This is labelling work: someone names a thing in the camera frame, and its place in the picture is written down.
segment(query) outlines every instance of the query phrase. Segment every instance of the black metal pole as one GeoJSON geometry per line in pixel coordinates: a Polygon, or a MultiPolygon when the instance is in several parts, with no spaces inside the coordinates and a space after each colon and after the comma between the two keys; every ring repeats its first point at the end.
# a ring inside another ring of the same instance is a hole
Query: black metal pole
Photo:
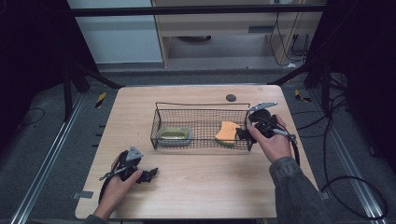
{"type": "Polygon", "coordinates": [[[117,7],[49,10],[47,13],[75,17],[143,16],[176,14],[266,13],[323,11],[326,4],[196,6],[196,7],[117,7]]]}

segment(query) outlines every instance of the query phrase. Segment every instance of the yellow object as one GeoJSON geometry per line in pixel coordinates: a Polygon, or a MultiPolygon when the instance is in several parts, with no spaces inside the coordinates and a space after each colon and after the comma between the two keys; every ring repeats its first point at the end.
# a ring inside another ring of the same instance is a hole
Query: yellow object
{"type": "Polygon", "coordinates": [[[225,147],[233,147],[235,145],[236,128],[240,128],[240,126],[231,121],[222,121],[221,129],[216,134],[215,139],[225,147]]]}

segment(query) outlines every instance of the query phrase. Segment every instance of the wooden table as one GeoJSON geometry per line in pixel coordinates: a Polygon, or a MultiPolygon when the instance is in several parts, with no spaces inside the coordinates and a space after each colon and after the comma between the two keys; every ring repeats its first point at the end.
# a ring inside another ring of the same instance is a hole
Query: wooden table
{"type": "MultiPolygon", "coordinates": [[[[275,217],[275,186],[269,175],[271,163],[260,146],[251,151],[196,148],[154,149],[150,142],[156,102],[181,104],[226,104],[227,94],[235,103],[278,102],[269,107],[294,127],[288,105],[278,86],[172,86],[120,89],[96,152],[84,190],[93,191],[91,199],[80,198],[78,218],[93,213],[103,181],[114,159],[135,146],[144,153],[139,168],[159,167],[151,183],[135,184],[113,218],[259,218],[275,217]]],[[[315,183],[298,137],[301,166],[315,183]]]]}

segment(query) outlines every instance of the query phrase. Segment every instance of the floor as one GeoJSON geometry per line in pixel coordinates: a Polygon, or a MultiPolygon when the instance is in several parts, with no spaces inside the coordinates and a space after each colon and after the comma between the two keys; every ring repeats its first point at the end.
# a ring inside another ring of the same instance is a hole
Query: floor
{"type": "MultiPolygon", "coordinates": [[[[272,56],[272,51],[263,35],[212,36],[209,41],[198,42],[175,38],[172,45],[166,68],[104,71],[102,75],[128,86],[265,84],[286,75],[294,65],[301,65],[301,62],[292,64],[283,62],[284,65],[279,65],[272,56]]],[[[290,57],[301,58],[292,55],[299,54],[298,50],[302,49],[303,45],[304,41],[298,39],[295,51],[290,51],[290,57]]],[[[334,74],[334,76],[343,79],[342,75],[334,74]]],[[[74,91],[74,100],[82,99],[80,112],[66,139],[61,143],[61,150],[54,155],[56,160],[49,166],[42,188],[33,198],[34,206],[27,211],[28,223],[81,223],[74,216],[77,200],[72,196],[83,189],[101,133],[117,95],[117,90],[112,90],[91,78],[89,81],[92,86],[88,93],[74,91]],[[100,108],[95,108],[98,95],[104,91],[106,92],[104,103],[100,108]]],[[[303,81],[304,74],[282,86],[297,127],[304,127],[321,118],[320,106],[315,100],[320,96],[320,87],[305,90],[303,81]],[[297,99],[295,90],[299,90],[301,96],[309,98],[311,102],[297,99]]],[[[339,90],[332,90],[331,97],[334,98],[340,93],[339,90]]],[[[5,202],[0,204],[0,223],[8,223],[19,208],[35,181],[35,175],[46,159],[54,139],[62,129],[64,118],[62,101],[62,86],[39,93],[32,102],[32,109],[26,114],[21,128],[8,145],[12,153],[0,160],[0,202],[5,202]]],[[[327,160],[327,172],[330,177],[349,174],[348,163],[343,158],[343,149],[339,149],[341,145],[341,148],[344,148],[352,158],[360,174],[381,191],[389,205],[387,219],[369,221],[347,211],[330,194],[330,199],[325,200],[325,203],[334,214],[337,223],[396,223],[396,196],[393,193],[396,189],[396,176],[385,160],[370,156],[369,146],[364,140],[359,125],[348,112],[347,105],[334,111],[334,131],[329,133],[324,145],[323,136],[316,135],[322,135],[325,127],[326,119],[299,131],[318,186],[325,184],[324,158],[327,160]]],[[[357,186],[349,180],[333,186],[337,195],[345,199],[349,207],[365,215],[367,208],[361,205],[361,198],[355,193],[359,188],[359,184],[357,186]]],[[[374,197],[383,208],[384,204],[381,203],[380,198],[376,194],[374,197]]],[[[153,221],[153,223],[170,222],[175,223],[173,220],[153,221]]],[[[254,222],[276,223],[274,219],[260,219],[254,222]]]]}

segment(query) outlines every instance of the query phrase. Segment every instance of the wall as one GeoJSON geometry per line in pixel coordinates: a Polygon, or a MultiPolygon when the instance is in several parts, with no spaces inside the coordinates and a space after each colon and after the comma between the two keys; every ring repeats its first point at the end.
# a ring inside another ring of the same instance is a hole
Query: wall
{"type": "MultiPolygon", "coordinates": [[[[151,7],[149,0],[68,0],[71,8],[151,7]]],[[[101,64],[162,63],[153,16],[76,18],[92,57],[101,64]]]]}

